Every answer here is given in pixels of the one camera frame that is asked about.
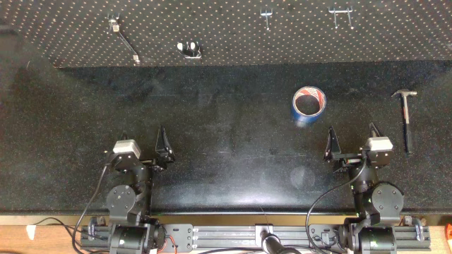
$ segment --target round joint cover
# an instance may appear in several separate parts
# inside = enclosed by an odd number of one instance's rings
[[[391,184],[379,184],[372,191],[372,205],[374,209],[382,212],[396,212],[399,213],[403,208],[402,193]]]
[[[129,212],[135,205],[135,191],[127,185],[114,187],[107,196],[107,206],[110,212]]]

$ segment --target roll of blue tape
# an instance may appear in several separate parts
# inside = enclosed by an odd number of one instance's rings
[[[303,113],[303,109],[298,109],[296,101],[301,96],[312,96],[317,99],[319,102],[319,110],[315,114],[305,114]],[[304,125],[306,123],[312,123],[322,114],[323,110],[325,110],[326,106],[326,96],[322,92],[322,90],[317,87],[306,86],[300,88],[294,95],[292,99],[292,114],[295,118],[295,121],[299,122],[297,124]]]

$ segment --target black pegboard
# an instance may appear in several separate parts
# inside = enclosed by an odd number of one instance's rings
[[[108,31],[121,29],[141,66],[283,64],[335,61],[452,59],[449,0],[0,0],[0,17],[56,67],[134,66]],[[338,14],[335,29],[328,7]],[[270,31],[261,9],[273,9]],[[178,42],[198,41],[202,61],[186,60]]]

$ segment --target speckled black surface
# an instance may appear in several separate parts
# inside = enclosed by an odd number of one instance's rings
[[[343,152],[356,152],[373,121],[395,151],[379,177],[405,191],[404,211],[452,212],[451,78],[450,63],[437,61],[53,69],[34,58],[2,90],[0,210],[79,213],[121,132],[151,157],[163,124],[177,161],[155,176],[154,213],[306,212],[347,180],[322,161],[327,127]],[[290,103],[304,85],[321,88],[327,106],[298,128]],[[401,88],[418,91],[408,99],[409,159],[400,98],[391,98]],[[106,194],[120,182],[107,175],[90,213],[106,212]],[[352,212],[350,190],[316,211]]]

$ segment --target hammer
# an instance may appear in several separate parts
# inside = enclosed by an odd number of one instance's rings
[[[411,140],[411,131],[410,131],[410,115],[408,114],[408,104],[407,104],[407,96],[415,96],[417,95],[416,91],[409,91],[408,89],[401,89],[397,92],[394,92],[394,95],[400,94],[402,95],[403,100],[403,117],[405,118],[405,147],[408,154],[412,153],[412,140]]]

